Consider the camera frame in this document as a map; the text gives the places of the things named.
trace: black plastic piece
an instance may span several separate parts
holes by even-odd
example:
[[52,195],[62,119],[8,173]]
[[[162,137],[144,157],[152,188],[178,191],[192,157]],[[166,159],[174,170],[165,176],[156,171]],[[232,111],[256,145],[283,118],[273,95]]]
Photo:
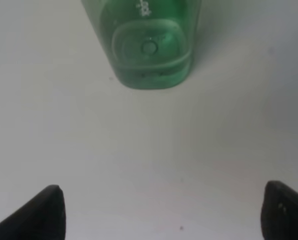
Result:
[[63,192],[50,185],[0,223],[0,240],[64,240]]
[[265,240],[298,240],[298,193],[280,181],[268,182],[261,227]]

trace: white table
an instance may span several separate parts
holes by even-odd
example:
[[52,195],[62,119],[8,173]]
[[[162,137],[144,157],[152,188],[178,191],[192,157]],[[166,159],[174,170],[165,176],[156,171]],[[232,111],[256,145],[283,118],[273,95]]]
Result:
[[205,20],[183,84],[131,90],[78,0],[0,0],[0,221],[54,183],[67,240],[262,239],[266,182],[298,190],[298,0]]

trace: green plastic bottle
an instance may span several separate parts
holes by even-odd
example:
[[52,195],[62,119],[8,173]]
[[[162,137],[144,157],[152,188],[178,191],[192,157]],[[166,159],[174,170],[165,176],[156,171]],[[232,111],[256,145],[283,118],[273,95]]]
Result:
[[182,82],[201,0],[82,0],[118,79],[136,89]]

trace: bottle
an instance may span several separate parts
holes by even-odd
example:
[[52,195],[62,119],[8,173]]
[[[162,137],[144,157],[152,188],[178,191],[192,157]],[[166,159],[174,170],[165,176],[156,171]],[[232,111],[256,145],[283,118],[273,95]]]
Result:
[[82,0],[118,79],[136,89],[181,83],[192,63],[201,0]]

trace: bottle base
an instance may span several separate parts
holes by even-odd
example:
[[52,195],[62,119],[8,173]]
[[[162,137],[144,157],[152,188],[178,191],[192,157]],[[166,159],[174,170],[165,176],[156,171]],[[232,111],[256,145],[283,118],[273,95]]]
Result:
[[127,69],[113,67],[120,82],[132,89],[167,89],[183,82],[191,69],[191,57],[163,69]]

